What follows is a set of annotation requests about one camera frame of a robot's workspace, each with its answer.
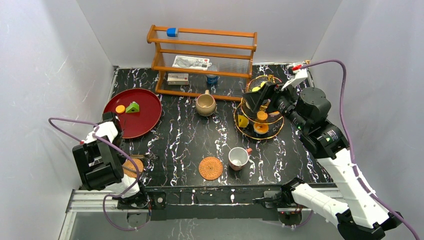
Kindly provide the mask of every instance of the red plate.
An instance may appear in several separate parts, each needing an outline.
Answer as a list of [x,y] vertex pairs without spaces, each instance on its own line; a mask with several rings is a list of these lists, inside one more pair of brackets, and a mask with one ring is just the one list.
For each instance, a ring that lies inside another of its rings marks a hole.
[[114,96],[107,103],[103,113],[117,113],[115,110],[117,106],[128,107],[132,102],[138,103],[140,112],[118,113],[124,139],[140,137],[149,132],[158,123],[162,114],[162,105],[159,98],[153,92],[142,88],[125,90]]

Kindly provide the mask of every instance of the small box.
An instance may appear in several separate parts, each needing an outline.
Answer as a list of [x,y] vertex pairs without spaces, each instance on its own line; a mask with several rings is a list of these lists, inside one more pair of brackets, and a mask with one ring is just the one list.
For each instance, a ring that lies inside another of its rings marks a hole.
[[168,85],[189,85],[188,73],[168,73]]

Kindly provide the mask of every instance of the round woven coaster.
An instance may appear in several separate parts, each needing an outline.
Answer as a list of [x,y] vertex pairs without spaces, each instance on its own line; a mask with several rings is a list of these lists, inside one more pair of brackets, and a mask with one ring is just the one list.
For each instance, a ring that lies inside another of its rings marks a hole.
[[[138,170],[140,171],[140,174],[141,174],[143,172],[143,168],[144,168],[143,162],[140,159],[137,159],[137,158],[133,158],[132,160],[137,165]],[[129,168],[131,170],[134,170],[134,171],[136,170],[136,168],[134,167],[134,165],[129,160],[126,160],[122,166],[125,166],[125,167],[127,167],[127,168]],[[128,177],[130,177],[130,178],[134,178],[135,179],[137,177],[137,174],[135,172],[132,172],[132,171],[127,170],[125,168],[123,169],[123,173],[126,174],[126,175],[128,175]]]
[[223,169],[223,163],[213,156],[204,158],[199,164],[200,175],[208,181],[219,178],[223,174]]
[[264,111],[258,111],[256,113],[256,116],[257,116],[257,119],[259,121],[265,121],[268,118],[268,114],[266,112],[264,112]]

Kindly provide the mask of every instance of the marble pattern countertop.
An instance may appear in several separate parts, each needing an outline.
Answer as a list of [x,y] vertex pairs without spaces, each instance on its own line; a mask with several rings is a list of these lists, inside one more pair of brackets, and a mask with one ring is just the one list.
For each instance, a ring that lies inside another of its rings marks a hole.
[[[253,66],[253,78],[266,74],[283,82],[289,77],[285,65]],[[157,81],[158,72],[150,68],[120,68],[112,96],[133,88],[154,92]],[[202,117],[196,112],[194,97],[158,97],[162,116],[156,127],[142,137],[125,140],[127,153],[156,156],[144,161],[142,181],[148,187],[281,184],[294,177],[307,183],[332,181],[287,120],[277,137],[253,140],[236,129],[233,111],[238,102],[218,100],[215,114]],[[240,171],[228,165],[228,153],[234,147],[253,149],[247,166]],[[222,176],[214,181],[204,180],[198,170],[200,161],[209,156],[217,157],[224,166]]]

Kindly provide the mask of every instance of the white cup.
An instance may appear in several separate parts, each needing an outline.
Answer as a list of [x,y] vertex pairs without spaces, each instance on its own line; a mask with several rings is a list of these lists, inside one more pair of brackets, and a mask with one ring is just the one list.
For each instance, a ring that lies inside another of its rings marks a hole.
[[248,163],[251,152],[251,148],[235,147],[231,149],[228,153],[229,166],[234,171],[241,170]]

